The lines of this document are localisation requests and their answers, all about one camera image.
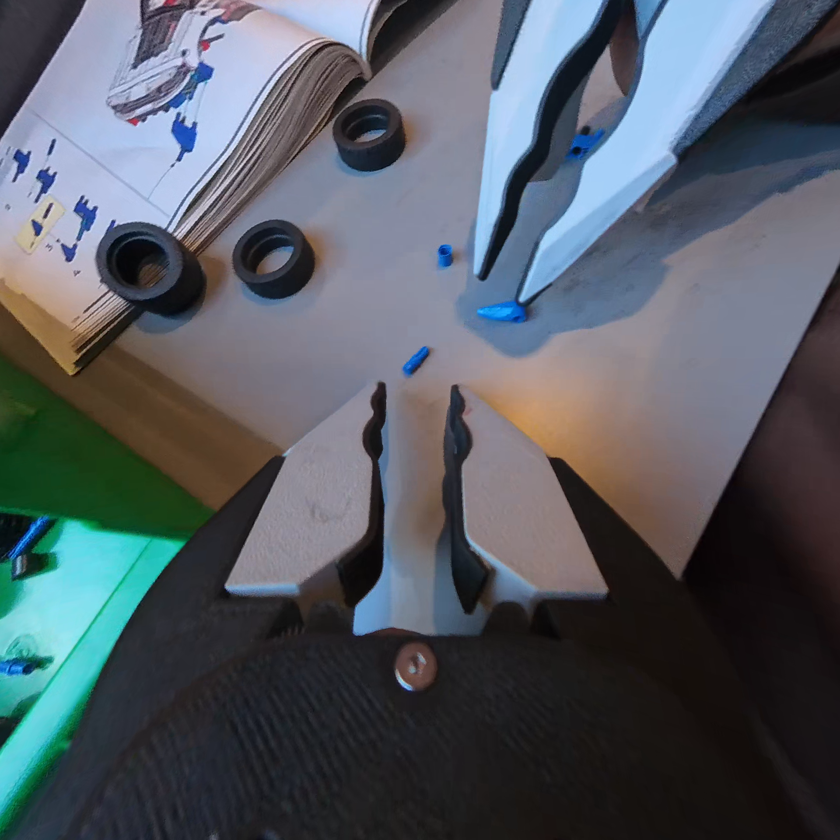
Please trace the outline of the black toy tyre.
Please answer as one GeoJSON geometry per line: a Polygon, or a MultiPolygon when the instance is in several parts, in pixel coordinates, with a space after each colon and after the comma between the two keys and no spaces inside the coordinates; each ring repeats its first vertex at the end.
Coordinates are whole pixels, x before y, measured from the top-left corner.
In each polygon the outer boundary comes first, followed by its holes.
{"type": "Polygon", "coordinates": [[[143,222],[111,227],[96,250],[101,283],[144,312],[177,316],[200,298],[206,279],[200,262],[173,234],[143,222]]]}
{"type": "Polygon", "coordinates": [[[316,256],[309,240],[299,227],[287,220],[270,219],[245,231],[232,254],[237,277],[257,296],[279,300],[301,291],[312,278],[316,256]],[[272,271],[258,267],[274,250],[289,248],[286,262],[272,271]]]}
{"type": "Polygon", "coordinates": [[[384,99],[365,99],[341,111],[332,126],[339,157],[357,172],[378,172],[395,163],[406,147],[403,116],[384,99]]]}

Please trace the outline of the open instruction booklet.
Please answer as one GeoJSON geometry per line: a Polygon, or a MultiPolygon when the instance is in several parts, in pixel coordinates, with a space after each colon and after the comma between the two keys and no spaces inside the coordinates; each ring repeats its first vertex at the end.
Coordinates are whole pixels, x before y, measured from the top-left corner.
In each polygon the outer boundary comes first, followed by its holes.
{"type": "Polygon", "coordinates": [[[2,136],[2,306],[69,375],[130,322],[96,253],[200,254],[326,125],[402,2],[84,2],[2,136]]]}

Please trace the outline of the green storage bin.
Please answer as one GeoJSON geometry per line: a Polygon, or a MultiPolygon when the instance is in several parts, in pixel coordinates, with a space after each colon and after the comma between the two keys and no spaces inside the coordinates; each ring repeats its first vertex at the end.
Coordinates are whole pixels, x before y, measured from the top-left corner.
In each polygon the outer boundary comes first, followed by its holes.
{"type": "Polygon", "coordinates": [[[69,748],[136,606],[212,509],[2,358],[2,513],[49,516],[2,562],[3,658],[52,657],[2,677],[2,838],[69,748]]]}

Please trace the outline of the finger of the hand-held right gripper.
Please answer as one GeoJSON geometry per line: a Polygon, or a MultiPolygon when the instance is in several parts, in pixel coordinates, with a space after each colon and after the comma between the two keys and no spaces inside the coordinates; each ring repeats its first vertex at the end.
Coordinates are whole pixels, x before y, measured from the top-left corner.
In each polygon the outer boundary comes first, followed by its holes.
{"type": "Polygon", "coordinates": [[[493,269],[526,185],[550,155],[562,111],[616,25],[616,1],[503,2],[476,217],[477,279],[486,280],[493,269]]]}
{"type": "Polygon", "coordinates": [[[772,8],[771,1],[669,1],[642,42],[626,110],[583,164],[565,212],[540,235],[518,290],[527,304],[677,163],[676,147],[772,8]]]}

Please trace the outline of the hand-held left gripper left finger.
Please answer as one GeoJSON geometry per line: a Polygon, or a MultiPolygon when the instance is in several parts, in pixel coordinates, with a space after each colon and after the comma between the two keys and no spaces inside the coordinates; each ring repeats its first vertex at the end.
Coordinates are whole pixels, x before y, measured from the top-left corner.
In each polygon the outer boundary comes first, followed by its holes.
{"type": "Polygon", "coordinates": [[[359,604],[382,574],[386,389],[371,382],[283,455],[225,582],[300,608],[359,604]]]}

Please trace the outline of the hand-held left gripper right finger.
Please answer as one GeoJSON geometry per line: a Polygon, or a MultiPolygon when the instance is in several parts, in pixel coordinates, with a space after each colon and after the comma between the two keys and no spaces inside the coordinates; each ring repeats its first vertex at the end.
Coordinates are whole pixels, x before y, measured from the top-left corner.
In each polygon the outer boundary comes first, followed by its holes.
{"type": "Polygon", "coordinates": [[[469,388],[451,386],[444,431],[451,576],[467,614],[502,603],[601,602],[608,587],[549,457],[469,388]]]}

